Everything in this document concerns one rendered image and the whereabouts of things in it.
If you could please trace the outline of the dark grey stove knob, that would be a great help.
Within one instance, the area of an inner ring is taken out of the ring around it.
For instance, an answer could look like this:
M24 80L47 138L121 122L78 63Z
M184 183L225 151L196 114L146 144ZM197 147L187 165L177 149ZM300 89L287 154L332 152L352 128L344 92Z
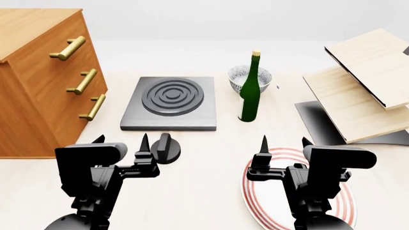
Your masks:
M169 133L163 133L160 139L151 145L151 153L158 164L171 164L181 155L181 147Z

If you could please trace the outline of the white plate with red rings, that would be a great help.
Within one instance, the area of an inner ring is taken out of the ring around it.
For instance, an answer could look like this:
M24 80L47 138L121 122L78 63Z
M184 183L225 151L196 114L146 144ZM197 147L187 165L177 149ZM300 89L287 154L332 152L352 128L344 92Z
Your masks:
M308 165L302 151L293 148L271 148L270 167L286 168L295 163ZM251 215L265 230L295 230L295 219L280 180L250 181L247 179L247 162L242 174L241 189L243 201ZM341 191L329 201L332 209L328 215L335 216L351 227L355 227L358 211L354 196L346 183L340 183Z

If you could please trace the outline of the green glass wine bottle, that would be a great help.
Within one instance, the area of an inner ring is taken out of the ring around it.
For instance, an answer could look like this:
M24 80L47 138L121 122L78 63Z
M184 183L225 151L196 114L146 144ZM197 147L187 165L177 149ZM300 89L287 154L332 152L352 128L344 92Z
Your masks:
M258 82L258 67L261 51L252 51L251 65L247 80L240 91L242 101L242 113L239 119L243 122L252 122L256 119L260 99L260 89Z

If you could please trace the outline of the light wooden two-tier shelf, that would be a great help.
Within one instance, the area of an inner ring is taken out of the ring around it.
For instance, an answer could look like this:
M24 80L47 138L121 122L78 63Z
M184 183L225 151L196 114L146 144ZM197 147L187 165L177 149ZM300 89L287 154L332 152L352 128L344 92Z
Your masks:
M409 146L409 42L377 30L325 47L336 66L303 76L295 107L318 145Z

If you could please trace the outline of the wooden drawer cabinet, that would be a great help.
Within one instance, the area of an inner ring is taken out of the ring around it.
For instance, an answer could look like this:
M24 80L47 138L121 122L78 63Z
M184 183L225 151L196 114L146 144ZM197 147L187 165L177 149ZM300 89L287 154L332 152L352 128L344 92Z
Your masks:
M66 61L49 57L86 42ZM81 95L67 93L98 72ZM0 158L54 158L88 124L79 118L107 85L81 9L0 8Z

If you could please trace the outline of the patterned white bowl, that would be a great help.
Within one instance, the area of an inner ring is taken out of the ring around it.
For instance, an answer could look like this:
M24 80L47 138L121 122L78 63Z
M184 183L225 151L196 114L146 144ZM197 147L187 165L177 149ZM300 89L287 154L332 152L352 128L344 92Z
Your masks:
M240 93L243 84L247 80L249 75L250 66L249 65L240 65L231 68L228 72L228 79L231 87L237 93ZM270 72L264 68L258 68L258 84L260 93L263 93L267 87L271 84L272 75Z

